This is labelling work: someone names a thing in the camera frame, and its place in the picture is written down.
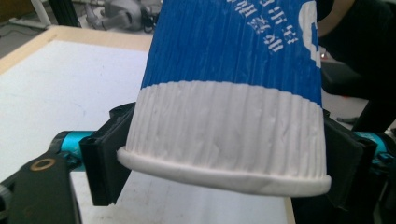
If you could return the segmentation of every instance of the ribbed paper texture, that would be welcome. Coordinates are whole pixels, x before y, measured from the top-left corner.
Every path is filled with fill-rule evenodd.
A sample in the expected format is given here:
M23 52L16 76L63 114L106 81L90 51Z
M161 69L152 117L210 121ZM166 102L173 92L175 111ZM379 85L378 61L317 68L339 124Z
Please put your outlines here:
M315 10L165 1L120 162L245 193L327 191Z

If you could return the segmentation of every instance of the paper cup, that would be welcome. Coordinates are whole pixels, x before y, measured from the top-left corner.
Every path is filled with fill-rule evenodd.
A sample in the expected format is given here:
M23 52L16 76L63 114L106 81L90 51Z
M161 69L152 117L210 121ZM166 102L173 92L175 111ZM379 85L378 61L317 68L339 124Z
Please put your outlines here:
M119 161L249 194L325 193L319 62L314 1L164 1Z

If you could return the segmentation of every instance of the white surface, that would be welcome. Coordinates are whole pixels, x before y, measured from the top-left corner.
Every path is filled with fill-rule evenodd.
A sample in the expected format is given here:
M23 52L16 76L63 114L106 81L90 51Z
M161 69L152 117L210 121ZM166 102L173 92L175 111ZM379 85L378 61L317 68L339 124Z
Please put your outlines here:
M321 107L247 84L146 87L118 156L136 171L250 194L315 196L331 183Z
M0 76L0 180L44 153L62 131L97 130L136 100L146 52L52 41ZM287 223L283 198L178 184L132 172L117 205L92 206L72 173L87 223Z

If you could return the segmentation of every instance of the blue label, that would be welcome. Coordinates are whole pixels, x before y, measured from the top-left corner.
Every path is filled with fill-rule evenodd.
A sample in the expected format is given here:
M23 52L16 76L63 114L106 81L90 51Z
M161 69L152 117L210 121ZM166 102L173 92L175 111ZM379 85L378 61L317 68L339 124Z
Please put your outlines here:
M304 0L166 0L142 89L183 80L232 82L321 105L315 12L315 2Z

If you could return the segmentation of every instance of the blue paper cup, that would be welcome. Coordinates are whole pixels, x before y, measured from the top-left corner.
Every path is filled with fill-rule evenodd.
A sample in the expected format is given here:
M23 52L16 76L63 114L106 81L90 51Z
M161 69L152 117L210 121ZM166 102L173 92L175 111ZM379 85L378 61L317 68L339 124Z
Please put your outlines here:
M325 193L319 62L315 1L164 1L119 161L249 194Z

